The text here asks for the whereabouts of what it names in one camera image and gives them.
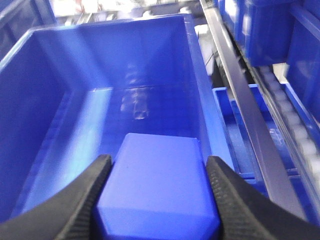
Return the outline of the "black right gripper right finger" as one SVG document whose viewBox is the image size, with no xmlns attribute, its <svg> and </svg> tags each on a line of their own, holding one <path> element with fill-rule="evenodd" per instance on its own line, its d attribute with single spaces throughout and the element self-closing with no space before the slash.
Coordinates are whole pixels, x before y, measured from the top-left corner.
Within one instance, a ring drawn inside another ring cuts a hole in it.
<svg viewBox="0 0 320 240">
<path fill-rule="evenodd" d="M 220 240 L 318 240 L 320 228 L 271 202 L 220 157 L 209 156 L 206 172 L 217 205 Z"/>
</svg>

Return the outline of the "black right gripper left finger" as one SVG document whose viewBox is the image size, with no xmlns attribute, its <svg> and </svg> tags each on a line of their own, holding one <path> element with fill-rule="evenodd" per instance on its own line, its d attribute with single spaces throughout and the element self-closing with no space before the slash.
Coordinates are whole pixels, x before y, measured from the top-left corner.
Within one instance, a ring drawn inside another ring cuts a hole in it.
<svg viewBox="0 0 320 240">
<path fill-rule="evenodd" d="M 33 209 L 0 225 L 2 240 L 88 240 L 92 208 L 112 168 L 99 155 L 78 177 Z"/>
</svg>

